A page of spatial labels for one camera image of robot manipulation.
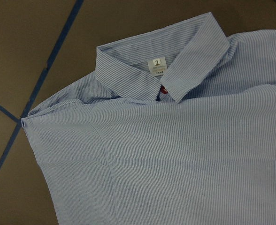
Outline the blue striped button shirt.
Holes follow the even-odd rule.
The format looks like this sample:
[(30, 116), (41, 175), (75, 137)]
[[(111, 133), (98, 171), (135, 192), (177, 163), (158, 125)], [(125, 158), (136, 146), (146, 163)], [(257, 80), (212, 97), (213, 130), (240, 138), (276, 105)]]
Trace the blue striped button shirt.
[(96, 49), (21, 119), (61, 225), (276, 225), (276, 30), (212, 13)]

